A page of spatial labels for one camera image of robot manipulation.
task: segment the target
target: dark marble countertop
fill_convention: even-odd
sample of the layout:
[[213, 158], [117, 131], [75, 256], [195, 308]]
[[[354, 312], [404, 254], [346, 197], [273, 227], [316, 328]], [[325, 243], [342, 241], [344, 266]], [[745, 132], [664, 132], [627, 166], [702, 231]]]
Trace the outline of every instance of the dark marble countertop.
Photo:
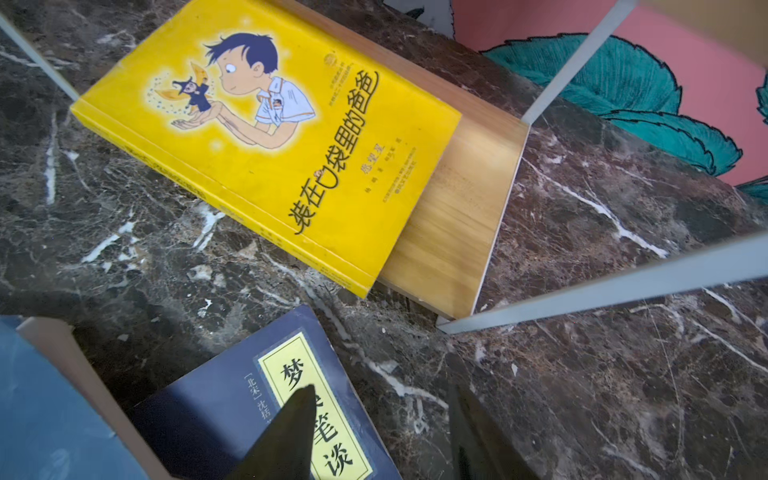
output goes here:
[[[305, 4], [520, 115], [538, 88], [373, 0]], [[5, 0], [85, 91], [183, 2]], [[75, 336], [130, 407], [300, 303], [403, 478], [451, 478], [469, 385], [542, 478], [762, 478], [768, 283], [459, 336], [377, 285], [360, 300], [82, 127], [0, 38], [0, 312]], [[531, 131], [480, 310], [765, 226], [733, 188], [564, 101]]]

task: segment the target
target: yellow book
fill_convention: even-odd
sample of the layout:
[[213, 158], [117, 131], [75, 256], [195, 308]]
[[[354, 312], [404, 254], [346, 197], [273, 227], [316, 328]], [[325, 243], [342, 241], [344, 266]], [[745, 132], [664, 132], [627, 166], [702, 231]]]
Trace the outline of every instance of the yellow book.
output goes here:
[[71, 109], [359, 296], [461, 117], [267, 0], [193, 0]]

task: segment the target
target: pink fabric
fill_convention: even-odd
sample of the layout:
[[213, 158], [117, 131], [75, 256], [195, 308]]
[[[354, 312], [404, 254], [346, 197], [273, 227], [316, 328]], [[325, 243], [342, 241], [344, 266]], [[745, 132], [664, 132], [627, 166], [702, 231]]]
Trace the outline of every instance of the pink fabric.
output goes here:
[[[507, 39], [589, 32], [614, 0], [453, 0], [456, 40], [487, 50]], [[683, 87], [680, 113], [719, 128], [744, 155], [719, 178], [737, 185], [768, 174], [768, 125], [755, 89], [766, 71], [741, 54], [638, 6], [615, 32], [669, 65]]]

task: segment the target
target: yellow book spine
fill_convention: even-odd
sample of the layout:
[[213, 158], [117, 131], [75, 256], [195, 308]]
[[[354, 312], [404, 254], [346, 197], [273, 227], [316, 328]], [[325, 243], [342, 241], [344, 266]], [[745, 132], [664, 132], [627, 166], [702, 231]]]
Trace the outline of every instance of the yellow book spine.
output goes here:
[[[350, 292], [355, 293], [357, 296], [361, 296], [363, 298], [368, 293], [367, 287], [357, 282], [353, 282], [348, 276], [339, 272], [337, 269], [332, 268], [314, 256], [308, 255], [306, 252], [296, 248], [291, 243], [283, 242], [282, 237], [276, 235], [272, 230], [264, 228], [263, 225], [256, 222], [254, 219], [244, 215], [238, 209], [221, 200], [221, 198], [214, 192], [203, 188], [202, 186], [193, 182], [191, 179], [169, 167], [169, 164], [173, 163], [170, 161], [172, 160], [170, 154], [163, 152], [159, 147], [152, 144], [146, 138], [135, 134], [129, 128], [120, 125], [109, 115], [89, 104], [83, 98], [80, 98], [71, 106], [71, 111], [75, 117], [77, 117], [77, 119], [89, 130], [98, 134], [123, 151], [128, 152], [132, 157], [143, 161], [146, 165], [163, 174], [165, 177], [168, 177], [176, 184], [182, 186], [196, 197], [211, 205], [213, 208], [220, 210], [228, 217], [235, 219], [238, 223], [241, 223], [245, 227], [253, 230], [258, 235], [267, 239], [274, 245], [295, 256], [297, 259], [301, 260], [312, 268], [320, 271], [323, 275], [343, 286]], [[105, 127], [105, 125], [111, 125], [113, 128]], [[147, 152], [147, 144], [153, 147], [152, 150], [155, 150], [154, 154]], [[158, 158], [158, 151], [163, 152], [163, 154], [167, 155], [169, 158]]]

